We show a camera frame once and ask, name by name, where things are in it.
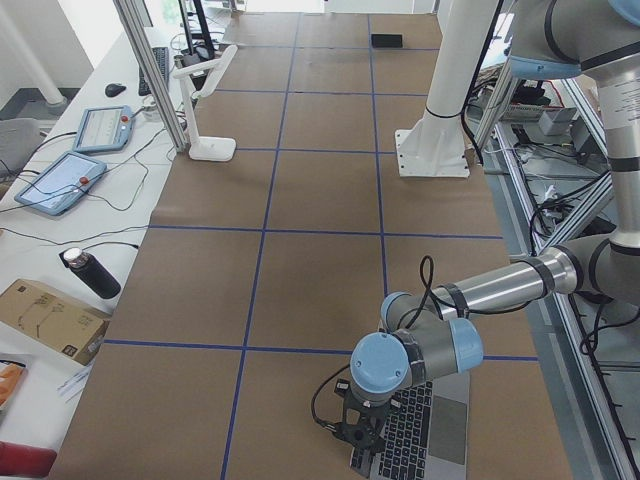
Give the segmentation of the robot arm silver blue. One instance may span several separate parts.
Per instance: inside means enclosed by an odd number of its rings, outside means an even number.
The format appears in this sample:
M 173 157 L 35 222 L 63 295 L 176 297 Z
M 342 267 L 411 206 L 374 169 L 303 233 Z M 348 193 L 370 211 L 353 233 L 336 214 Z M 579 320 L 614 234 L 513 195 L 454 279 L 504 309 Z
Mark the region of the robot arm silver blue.
M 355 423 L 327 429 L 354 447 L 379 452 L 396 393 L 478 366 L 471 316 L 499 314 L 551 293 L 590 291 L 639 301 L 639 5 L 635 1 L 523 1 L 514 18 L 509 64 L 521 80 L 586 75 L 597 86 L 618 224 L 608 235 L 552 245 L 540 254 L 459 283 L 427 287 L 415 307 L 388 296 L 383 329 L 356 345 L 351 377 L 335 391 Z

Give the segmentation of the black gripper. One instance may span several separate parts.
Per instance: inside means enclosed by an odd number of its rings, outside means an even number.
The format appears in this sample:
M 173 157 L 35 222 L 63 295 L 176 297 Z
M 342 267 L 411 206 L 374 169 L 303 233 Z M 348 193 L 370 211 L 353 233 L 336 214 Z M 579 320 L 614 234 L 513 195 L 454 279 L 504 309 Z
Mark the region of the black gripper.
M 392 410 L 392 401 L 388 400 L 378 406 L 365 406 L 356 399 L 350 389 L 336 389 L 335 393 L 343 399 L 343 407 L 342 420 L 333 424 L 333 436 L 357 449 L 382 452 L 385 449 L 382 430 Z M 347 420 L 350 410 L 358 413 L 355 424 Z

